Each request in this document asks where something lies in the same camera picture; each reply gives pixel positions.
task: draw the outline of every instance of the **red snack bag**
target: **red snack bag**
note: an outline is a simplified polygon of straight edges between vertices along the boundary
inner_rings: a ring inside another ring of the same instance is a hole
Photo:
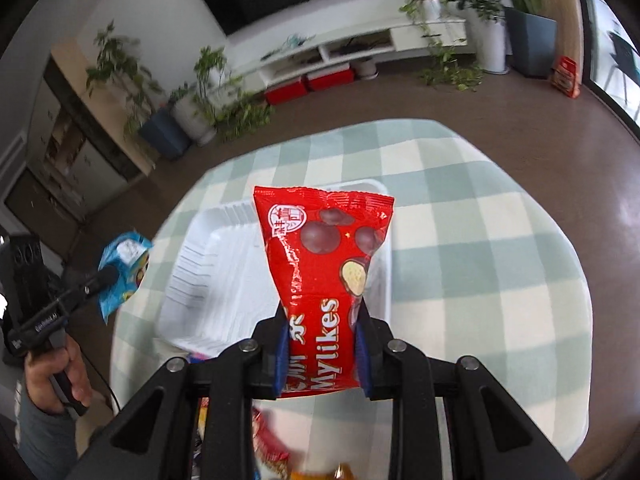
[[[571,99],[577,98],[580,95],[580,85],[576,62],[567,56],[561,56],[551,76],[551,84]]]
[[[254,189],[267,260],[289,319],[283,397],[358,386],[353,328],[390,196],[308,187]]]
[[[260,410],[253,408],[252,413],[255,455],[280,478],[289,478],[289,451],[278,437],[271,433]]]

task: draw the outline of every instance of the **blue snack bag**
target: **blue snack bag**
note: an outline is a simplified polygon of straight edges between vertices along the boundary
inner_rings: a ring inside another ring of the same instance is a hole
[[[106,265],[118,269],[118,281],[98,296],[104,322],[111,312],[127,301],[138,290],[149,266],[152,243],[143,235],[129,232],[118,236],[102,252],[98,270]]]

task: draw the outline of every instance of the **sleeve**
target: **sleeve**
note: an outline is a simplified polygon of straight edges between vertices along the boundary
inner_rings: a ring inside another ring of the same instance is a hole
[[[18,452],[38,480],[63,480],[78,461],[76,423],[68,413],[41,412],[21,388]]]

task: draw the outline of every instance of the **white plastic tray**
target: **white plastic tray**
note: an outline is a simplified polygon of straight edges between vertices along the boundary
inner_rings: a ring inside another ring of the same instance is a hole
[[[329,190],[388,194],[377,180],[357,180]],[[391,232],[373,256],[364,291],[373,317],[390,320]],[[191,221],[156,321],[169,343],[209,357],[251,337],[258,321],[279,302],[253,199],[197,213]]]

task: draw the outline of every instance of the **red gift box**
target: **red gift box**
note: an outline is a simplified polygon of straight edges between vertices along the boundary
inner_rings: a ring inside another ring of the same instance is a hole
[[[272,88],[269,88],[264,93],[264,98],[270,105],[279,105],[286,101],[291,101],[298,97],[302,97],[308,94],[305,84],[302,81],[302,76],[297,79],[285,81]]]
[[[343,63],[307,75],[307,84],[311,90],[324,90],[337,85],[352,83],[355,79],[349,63]]]

